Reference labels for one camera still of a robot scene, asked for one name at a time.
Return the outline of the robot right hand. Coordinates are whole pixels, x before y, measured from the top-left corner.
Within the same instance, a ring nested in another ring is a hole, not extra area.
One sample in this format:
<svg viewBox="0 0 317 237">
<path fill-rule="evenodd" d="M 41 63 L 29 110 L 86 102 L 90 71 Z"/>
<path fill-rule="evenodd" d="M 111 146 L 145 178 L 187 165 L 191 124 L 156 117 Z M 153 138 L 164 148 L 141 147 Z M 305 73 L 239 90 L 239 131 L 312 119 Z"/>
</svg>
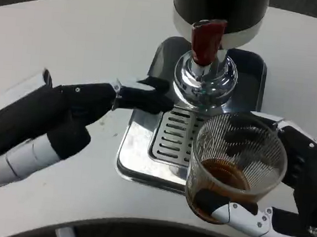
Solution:
<svg viewBox="0 0 317 237">
<path fill-rule="evenodd" d="M 196 133 L 185 193 L 211 224 L 251 237 L 317 237 L 317 142 L 280 117 L 219 114 Z"/>
</svg>

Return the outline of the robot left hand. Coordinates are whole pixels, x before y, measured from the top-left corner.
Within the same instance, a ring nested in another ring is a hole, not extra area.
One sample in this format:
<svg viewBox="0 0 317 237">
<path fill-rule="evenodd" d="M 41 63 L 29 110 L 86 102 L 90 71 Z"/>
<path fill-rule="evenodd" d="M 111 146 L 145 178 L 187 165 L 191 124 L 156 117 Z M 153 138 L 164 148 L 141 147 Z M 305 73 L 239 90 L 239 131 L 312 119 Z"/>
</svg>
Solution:
<svg viewBox="0 0 317 237">
<path fill-rule="evenodd" d="M 168 91 L 167 81 L 154 77 L 54 87 L 44 69 L 0 96 L 0 154 L 68 119 L 89 125 L 117 108 L 168 112 L 174 107 Z"/>
</svg>

